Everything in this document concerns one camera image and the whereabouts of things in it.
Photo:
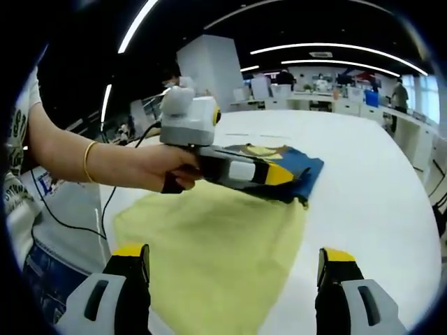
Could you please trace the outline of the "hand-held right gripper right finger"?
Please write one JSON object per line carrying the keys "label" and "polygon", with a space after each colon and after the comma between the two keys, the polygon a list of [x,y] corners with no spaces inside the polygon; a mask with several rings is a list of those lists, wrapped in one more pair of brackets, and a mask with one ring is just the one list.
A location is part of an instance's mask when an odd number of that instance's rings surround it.
{"label": "hand-held right gripper right finger", "polygon": [[407,333],[398,305],[376,281],[363,277],[351,254],[321,248],[316,285],[318,335]]}

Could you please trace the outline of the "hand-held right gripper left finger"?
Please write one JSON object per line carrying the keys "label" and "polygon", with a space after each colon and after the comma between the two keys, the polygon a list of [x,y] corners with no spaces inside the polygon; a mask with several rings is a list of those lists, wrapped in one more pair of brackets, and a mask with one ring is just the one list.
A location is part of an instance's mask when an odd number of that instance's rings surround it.
{"label": "hand-held right gripper left finger", "polygon": [[67,298],[59,334],[149,334],[149,246],[117,249]]}

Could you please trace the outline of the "person's left hand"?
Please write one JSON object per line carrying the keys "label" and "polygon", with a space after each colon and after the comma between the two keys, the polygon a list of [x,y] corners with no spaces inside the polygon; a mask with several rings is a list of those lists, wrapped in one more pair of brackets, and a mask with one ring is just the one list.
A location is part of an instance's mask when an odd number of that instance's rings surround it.
{"label": "person's left hand", "polygon": [[165,144],[123,147],[118,154],[112,185],[160,192],[168,176],[189,190],[203,175],[195,155],[178,147]]}

